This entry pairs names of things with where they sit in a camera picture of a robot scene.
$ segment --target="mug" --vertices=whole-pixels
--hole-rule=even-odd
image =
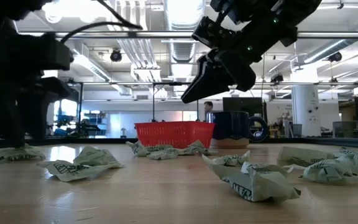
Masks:
[[[244,111],[222,111],[208,113],[206,121],[215,123],[211,147],[238,149],[245,148],[249,140],[253,142],[263,141],[268,134],[268,126],[265,120],[260,117],[249,117]],[[250,124],[254,121],[261,124],[262,131],[250,131]]]

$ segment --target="wooden table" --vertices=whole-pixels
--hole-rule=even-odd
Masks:
[[[200,156],[152,161],[134,157],[124,145],[95,146],[111,150],[126,167],[64,183],[36,162],[0,164],[0,223],[358,223],[358,179],[354,185],[331,186],[301,180],[295,172],[289,179],[302,190],[301,198],[282,204],[252,203],[210,172]],[[275,164],[282,146],[251,144],[251,161]],[[72,161],[83,147],[44,149],[48,160]],[[221,150],[220,154],[244,152]]]

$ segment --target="red plastic basket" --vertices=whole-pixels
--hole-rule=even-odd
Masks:
[[[137,136],[144,146],[169,144],[183,149],[200,140],[205,147],[211,144],[215,124],[199,121],[174,121],[135,124]]]

